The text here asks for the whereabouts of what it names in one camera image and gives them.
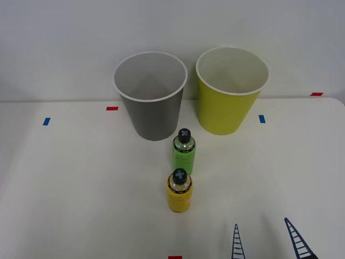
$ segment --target white wall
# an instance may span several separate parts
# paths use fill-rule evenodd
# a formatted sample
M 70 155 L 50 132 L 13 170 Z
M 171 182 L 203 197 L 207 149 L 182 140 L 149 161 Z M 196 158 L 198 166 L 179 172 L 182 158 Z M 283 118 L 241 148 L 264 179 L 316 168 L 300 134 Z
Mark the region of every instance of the white wall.
M 264 57 L 262 97 L 324 92 L 345 101 L 344 0 L 1 0 L 0 100 L 112 100 L 115 65 L 167 51 L 190 70 L 228 44 Z

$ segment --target green bottle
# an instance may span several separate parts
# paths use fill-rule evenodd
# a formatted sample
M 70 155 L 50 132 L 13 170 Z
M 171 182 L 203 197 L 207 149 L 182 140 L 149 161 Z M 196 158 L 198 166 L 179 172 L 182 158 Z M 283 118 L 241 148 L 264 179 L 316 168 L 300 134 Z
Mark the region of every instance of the green bottle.
M 172 145 L 174 169 L 183 168 L 190 175 L 193 171 L 196 143 L 189 129 L 181 129 Z

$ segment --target yellow bottle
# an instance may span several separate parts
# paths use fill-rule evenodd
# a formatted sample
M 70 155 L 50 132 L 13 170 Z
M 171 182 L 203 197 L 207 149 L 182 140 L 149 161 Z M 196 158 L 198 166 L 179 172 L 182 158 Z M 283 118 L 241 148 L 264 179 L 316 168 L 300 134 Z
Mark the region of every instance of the yellow bottle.
M 192 178 L 184 169 L 175 169 L 168 178 L 167 191 L 169 208 L 176 213 L 185 212 L 190 206 Z

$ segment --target bottle label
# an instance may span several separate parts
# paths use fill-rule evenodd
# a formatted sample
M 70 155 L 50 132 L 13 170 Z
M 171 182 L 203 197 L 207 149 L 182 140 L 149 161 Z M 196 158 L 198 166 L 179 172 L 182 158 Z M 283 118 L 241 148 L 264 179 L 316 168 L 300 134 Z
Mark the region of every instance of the bottle label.
M 177 192 L 170 187 L 169 179 L 167 182 L 169 208 L 177 213 L 185 212 L 190 206 L 190 198 L 193 190 L 192 182 L 190 182 L 190 186 L 187 190 Z
M 190 175 L 193 171 L 195 151 L 196 145 L 194 145 L 190 150 L 182 151 L 178 149 L 174 144 L 172 151 L 174 169 L 183 168 L 187 172 L 187 174 Z

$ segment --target black cap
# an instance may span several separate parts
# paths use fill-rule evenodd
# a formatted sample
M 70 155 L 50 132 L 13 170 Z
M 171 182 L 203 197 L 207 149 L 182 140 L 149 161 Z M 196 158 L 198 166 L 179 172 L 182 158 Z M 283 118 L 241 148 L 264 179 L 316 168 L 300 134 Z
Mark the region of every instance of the black cap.
M 187 172 L 182 168 L 175 169 L 172 173 L 172 180 L 177 185 L 185 184 L 187 182 Z
M 187 128 L 183 128 L 178 132 L 178 140 L 181 143 L 188 143 L 190 141 L 190 131 Z

